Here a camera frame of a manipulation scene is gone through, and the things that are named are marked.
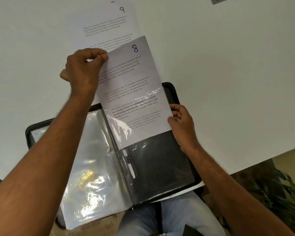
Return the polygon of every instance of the hand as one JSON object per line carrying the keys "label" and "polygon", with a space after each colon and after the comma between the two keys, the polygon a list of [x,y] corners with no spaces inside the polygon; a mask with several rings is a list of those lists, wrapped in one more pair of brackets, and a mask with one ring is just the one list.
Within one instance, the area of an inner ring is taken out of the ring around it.
{"label": "hand", "polygon": [[173,130],[174,137],[181,150],[187,155],[192,156],[201,145],[197,140],[194,124],[188,110],[179,104],[170,104],[173,117],[168,118],[168,123]]}
{"label": "hand", "polygon": [[67,57],[66,68],[60,77],[71,85],[71,95],[93,95],[98,87],[98,74],[108,59],[107,51],[87,48]]}

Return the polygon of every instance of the document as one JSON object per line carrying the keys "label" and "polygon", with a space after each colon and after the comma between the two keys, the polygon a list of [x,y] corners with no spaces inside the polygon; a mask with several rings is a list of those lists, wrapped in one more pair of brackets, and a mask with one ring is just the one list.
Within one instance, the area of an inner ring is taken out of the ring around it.
{"label": "document", "polygon": [[134,4],[127,0],[98,2],[89,10],[68,15],[67,33],[74,51],[100,48],[110,52],[141,36]]}
{"label": "document", "polygon": [[170,131],[171,109],[145,36],[108,56],[97,95],[119,149]]}

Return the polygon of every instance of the left hand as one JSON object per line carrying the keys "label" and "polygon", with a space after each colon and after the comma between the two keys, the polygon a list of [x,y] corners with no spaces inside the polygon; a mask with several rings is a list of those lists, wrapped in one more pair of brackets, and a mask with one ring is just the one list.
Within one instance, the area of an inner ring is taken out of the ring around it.
{"label": "left hand", "polygon": [[87,48],[67,57],[66,68],[60,77],[71,85],[71,95],[95,95],[99,71],[108,59],[107,51]]}

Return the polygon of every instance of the handwritten number 8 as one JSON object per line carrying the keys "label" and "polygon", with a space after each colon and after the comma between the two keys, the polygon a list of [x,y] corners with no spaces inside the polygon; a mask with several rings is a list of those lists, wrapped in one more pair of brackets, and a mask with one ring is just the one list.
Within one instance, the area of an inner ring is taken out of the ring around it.
{"label": "handwritten number 8", "polygon": [[133,45],[132,48],[134,48],[135,53],[137,53],[139,51],[136,45]]}

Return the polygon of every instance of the floor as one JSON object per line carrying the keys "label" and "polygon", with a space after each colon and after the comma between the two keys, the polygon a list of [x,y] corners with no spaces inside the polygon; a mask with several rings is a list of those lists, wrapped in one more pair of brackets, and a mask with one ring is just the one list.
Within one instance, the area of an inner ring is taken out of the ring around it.
{"label": "floor", "polygon": [[[245,170],[237,172],[232,175],[232,177],[240,183],[243,187],[248,187],[248,180],[252,179],[254,174],[268,174],[269,169],[273,168],[274,164],[272,160],[267,160],[259,163],[255,166],[249,167]],[[202,194],[203,199],[209,206],[211,211],[216,217],[222,219],[222,214],[217,207],[212,195],[207,189]],[[117,232],[118,225],[121,221],[123,213],[113,215],[87,225],[78,227],[74,230],[63,230],[59,228],[56,224],[53,226],[50,236],[114,236]]]}

